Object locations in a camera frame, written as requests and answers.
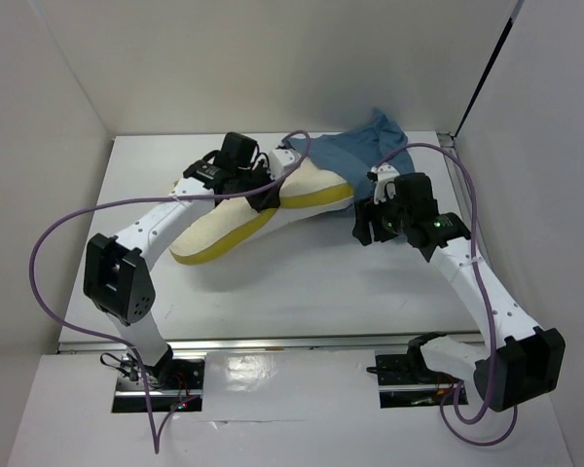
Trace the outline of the cream pillow with yellow band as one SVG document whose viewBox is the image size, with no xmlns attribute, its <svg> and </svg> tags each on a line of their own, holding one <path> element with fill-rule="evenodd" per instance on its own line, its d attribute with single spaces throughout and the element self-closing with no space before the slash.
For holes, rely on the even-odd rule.
<svg viewBox="0 0 584 467">
<path fill-rule="evenodd" d="M 182 265 L 202 265 L 297 221 L 344 210 L 353 195 L 343 177 L 304 160 L 283 181 L 269 207 L 258 211 L 246 198 L 223 200 L 179 235 L 169 252 Z"/>
</svg>

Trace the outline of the blue fabric pillowcase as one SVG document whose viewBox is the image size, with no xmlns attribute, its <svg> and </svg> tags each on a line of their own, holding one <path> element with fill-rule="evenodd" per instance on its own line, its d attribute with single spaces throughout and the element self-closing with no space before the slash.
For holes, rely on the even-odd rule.
<svg viewBox="0 0 584 467">
<path fill-rule="evenodd" d="M 285 139 L 283 146 L 303 154 L 308 140 L 304 137 Z M 372 167 L 387 155 L 406 146 L 404 130 L 379 108 L 374 108 L 369 124 L 333 135 L 310 140 L 308 159 L 319 169 L 332 171 L 353 188 L 354 200 L 374 194 L 374 184 L 367 177 Z"/>
</svg>

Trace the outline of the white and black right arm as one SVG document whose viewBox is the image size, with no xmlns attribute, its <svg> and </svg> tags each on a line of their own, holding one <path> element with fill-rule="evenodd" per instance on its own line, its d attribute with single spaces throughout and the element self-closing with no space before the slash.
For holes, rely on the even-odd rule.
<svg viewBox="0 0 584 467">
<path fill-rule="evenodd" d="M 484 407 L 503 412 L 556 389 L 566 341 L 543 328 L 512 298 L 476 239 L 454 212 L 438 207 L 430 178 L 371 169 L 374 192 L 354 205 L 353 236 L 364 246 L 404 238 L 453 287 L 484 344 L 477 347 L 433 332 L 409 343 L 405 369 L 416 381 L 436 373 L 474 384 Z"/>
</svg>

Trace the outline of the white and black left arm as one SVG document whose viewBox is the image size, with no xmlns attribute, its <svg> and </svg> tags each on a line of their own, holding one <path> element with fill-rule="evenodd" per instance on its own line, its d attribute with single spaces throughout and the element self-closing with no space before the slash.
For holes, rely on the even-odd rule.
<svg viewBox="0 0 584 467">
<path fill-rule="evenodd" d="M 165 386 L 181 364 L 151 313 L 156 291 L 151 272 L 162 254 L 197 221 L 222 217 L 221 237 L 206 235 L 216 254 L 230 238 L 246 238 L 266 225 L 280 207 L 281 184 L 258 142 L 229 132 L 221 147 L 192 162 L 169 195 L 112 236 L 95 234 L 85 255 L 84 294 L 115 325 L 137 374 L 152 388 Z"/>
</svg>

